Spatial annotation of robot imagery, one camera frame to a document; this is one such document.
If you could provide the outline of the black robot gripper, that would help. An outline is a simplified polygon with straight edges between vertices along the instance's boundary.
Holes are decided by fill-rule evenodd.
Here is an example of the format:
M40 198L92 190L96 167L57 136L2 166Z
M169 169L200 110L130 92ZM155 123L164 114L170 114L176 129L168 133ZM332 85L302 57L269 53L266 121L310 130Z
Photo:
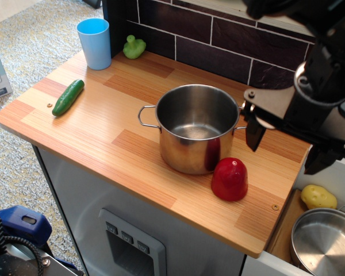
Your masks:
M286 89L247 89L241 112L247 122L246 143L254 152L267 129L313 144L304 174L315 175L345 158L345 102L315 100L305 66L298 67Z

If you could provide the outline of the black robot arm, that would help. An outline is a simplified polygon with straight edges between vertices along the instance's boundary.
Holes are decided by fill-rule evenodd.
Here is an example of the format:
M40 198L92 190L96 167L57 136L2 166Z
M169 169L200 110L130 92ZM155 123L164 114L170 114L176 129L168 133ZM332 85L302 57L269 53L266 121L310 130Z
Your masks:
M246 1L247 13L287 16L316 38L293 85L248 89L242 112L247 145L256 150L267 129L311 144L304 172L314 175L345 159L345 1Z

